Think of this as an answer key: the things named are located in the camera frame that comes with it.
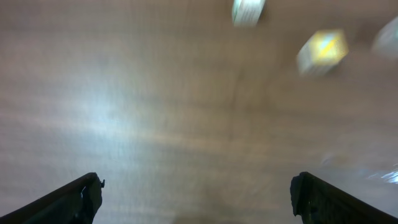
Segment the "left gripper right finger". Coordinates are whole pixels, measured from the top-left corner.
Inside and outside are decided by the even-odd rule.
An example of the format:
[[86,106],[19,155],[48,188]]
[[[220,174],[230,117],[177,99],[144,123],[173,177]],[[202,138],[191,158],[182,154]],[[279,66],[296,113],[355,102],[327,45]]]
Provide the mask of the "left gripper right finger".
[[397,224],[396,217],[309,172],[292,178],[290,196],[293,214],[303,224]]

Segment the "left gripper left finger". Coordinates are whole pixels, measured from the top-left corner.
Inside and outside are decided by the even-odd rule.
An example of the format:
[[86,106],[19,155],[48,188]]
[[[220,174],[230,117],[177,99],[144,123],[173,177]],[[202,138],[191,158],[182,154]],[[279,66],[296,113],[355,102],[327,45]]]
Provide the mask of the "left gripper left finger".
[[89,172],[1,217],[3,224],[92,224],[102,205],[105,181]]

